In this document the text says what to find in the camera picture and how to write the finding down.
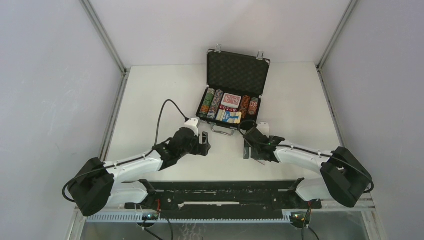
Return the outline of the blue texas holdem card box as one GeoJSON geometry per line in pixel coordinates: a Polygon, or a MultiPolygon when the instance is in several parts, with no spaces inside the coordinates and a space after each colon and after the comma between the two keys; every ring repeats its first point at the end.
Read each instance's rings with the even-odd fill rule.
{"type": "Polygon", "coordinates": [[[220,109],[215,118],[217,121],[228,123],[228,124],[240,124],[242,120],[241,112],[232,112],[220,109]]]}

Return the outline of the black poker set case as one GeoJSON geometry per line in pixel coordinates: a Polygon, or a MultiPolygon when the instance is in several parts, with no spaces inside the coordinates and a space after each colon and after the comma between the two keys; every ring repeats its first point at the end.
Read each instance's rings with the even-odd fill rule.
{"type": "Polygon", "coordinates": [[[214,49],[208,49],[206,52],[206,89],[195,116],[201,122],[210,125],[212,132],[217,134],[232,136],[238,130],[238,124],[207,118],[207,113],[201,113],[208,89],[212,88],[216,91],[221,90],[225,94],[257,98],[258,105],[255,114],[248,114],[241,119],[242,122],[257,121],[270,66],[271,60],[264,57],[263,51],[259,51],[256,56],[251,56],[223,51],[220,44],[214,49]]]}

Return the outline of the clear triangle dealer marker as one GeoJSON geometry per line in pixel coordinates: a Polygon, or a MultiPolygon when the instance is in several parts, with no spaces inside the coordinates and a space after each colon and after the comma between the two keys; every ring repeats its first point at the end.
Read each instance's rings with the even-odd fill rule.
{"type": "Polygon", "coordinates": [[[263,166],[265,166],[266,165],[266,163],[265,163],[265,161],[264,160],[256,160],[258,163],[260,163],[261,165],[263,165],[263,166]]]}

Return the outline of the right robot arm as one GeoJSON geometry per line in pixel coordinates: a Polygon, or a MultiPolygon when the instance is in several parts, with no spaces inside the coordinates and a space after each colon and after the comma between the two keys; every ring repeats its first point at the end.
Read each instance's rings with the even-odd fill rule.
{"type": "Polygon", "coordinates": [[[289,194],[289,203],[302,208],[312,200],[333,199],[353,208],[363,194],[374,190],[371,174],[345,147],[321,151],[296,145],[283,137],[266,136],[253,127],[243,134],[244,141],[261,159],[295,165],[314,172],[317,178],[301,178],[289,194]]]}

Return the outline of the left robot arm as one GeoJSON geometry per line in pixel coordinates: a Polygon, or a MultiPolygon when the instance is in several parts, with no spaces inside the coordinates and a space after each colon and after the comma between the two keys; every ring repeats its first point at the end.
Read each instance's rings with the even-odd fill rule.
{"type": "Polygon", "coordinates": [[[182,127],[173,137],[146,153],[112,162],[102,162],[98,157],[89,159],[64,185],[62,195],[75,203],[85,217],[95,215],[105,207],[126,203],[149,209],[155,205],[157,196],[139,177],[170,168],[186,155],[205,157],[210,149],[207,132],[197,134],[182,127]]]}

